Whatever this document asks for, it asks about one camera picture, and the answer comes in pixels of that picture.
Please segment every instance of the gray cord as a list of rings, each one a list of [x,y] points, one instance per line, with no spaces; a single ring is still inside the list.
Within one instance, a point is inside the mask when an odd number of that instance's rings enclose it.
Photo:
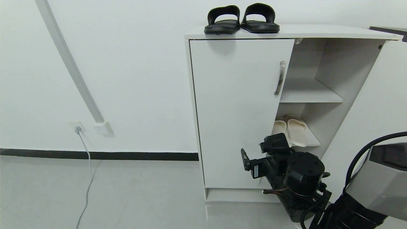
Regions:
[[[86,207],[88,206],[88,194],[89,194],[90,185],[92,184],[92,181],[93,181],[92,169],[90,168],[90,153],[89,153],[88,149],[86,148],[85,142],[84,142],[83,139],[82,139],[81,131],[82,131],[82,129],[81,129],[79,126],[75,127],[75,133],[77,133],[77,134],[79,135],[79,137],[81,138],[83,147],[85,148],[86,152],[88,153],[88,158],[89,158],[89,172],[90,172],[90,183],[89,183],[89,186],[88,186],[88,190],[86,191],[86,205],[85,205],[85,208],[84,208],[83,211],[82,211],[81,216],[79,217],[79,220],[78,220],[76,229],[79,228],[79,223],[81,222],[81,218],[82,218],[82,216],[83,216],[83,213],[85,212]]]

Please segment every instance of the black slipper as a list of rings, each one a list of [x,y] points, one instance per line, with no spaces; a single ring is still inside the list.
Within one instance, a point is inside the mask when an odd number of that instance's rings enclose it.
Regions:
[[[220,15],[232,14],[237,16],[237,20],[222,20],[215,22]],[[240,29],[240,10],[237,6],[218,7],[211,9],[208,13],[208,24],[205,26],[205,34],[233,34]]]
[[[263,15],[266,21],[246,21],[246,16],[249,14]],[[274,23],[275,18],[276,13],[271,6],[263,3],[254,3],[246,8],[241,27],[251,33],[278,33],[280,26]]]

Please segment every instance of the shoe cabinet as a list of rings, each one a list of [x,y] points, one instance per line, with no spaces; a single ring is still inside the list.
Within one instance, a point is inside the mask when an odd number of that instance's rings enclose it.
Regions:
[[[258,144],[276,117],[306,122],[307,147],[295,150],[322,158],[333,192],[347,169],[339,158],[350,162],[370,140],[402,128],[376,122],[400,116],[394,105],[407,104],[402,36],[338,25],[280,27],[276,34],[233,35],[205,35],[199,27],[185,35],[207,201],[278,202],[261,194],[269,183],[252,179],[240,155],[244,148],[250,159],[264,157]],[[369,140],[354,143],[359,134]]]

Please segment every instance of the slipper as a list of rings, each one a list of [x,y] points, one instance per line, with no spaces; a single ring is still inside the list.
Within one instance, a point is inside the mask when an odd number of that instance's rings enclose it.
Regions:
[[[283,120],[277,119],[274,121],[273,130],[272,130],[271,134],[274,135],[274,134],[279,134],[279,133],[283,133],[285,135],[288,146],[291,148],[291,146],[293,146],[293,145],[291,144],[290,138],[288,137],[287,123],[285,123]]]
[[[246,21],[246,16],[250,14],[263,15],[266,21]],[[254,3],[246,8],[241,27],[251,33],[278,33],[280,26],[274,23],[275,18],[276,13],[271,6],[263,3]]]
[[[284,120],[287,123],[288,136],[291,143],[296,146],[306,147],[305,132],[308,129],[308,126],[305,122],[301,118],[293,115],[287,115]]]
[[[215,22],[220,15],[232,14],[237,16],[237,20],[222,20]],[[208,13],[208,25],[205,26],[205,34],[234,34],[240,29],[239,23],[240,10],[237,6],[230,5],[227,7],[218,7],[211,9]]]

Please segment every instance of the gray tile floor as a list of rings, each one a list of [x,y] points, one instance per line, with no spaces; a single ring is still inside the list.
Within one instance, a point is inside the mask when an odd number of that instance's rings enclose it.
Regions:
[[[205,203],[192,161],[92,160],[80,229],[296,229],[278,203]],[[1,229],[74,229],[87,160],[0,157]],[[389,218],[380,228],[407,229]]]

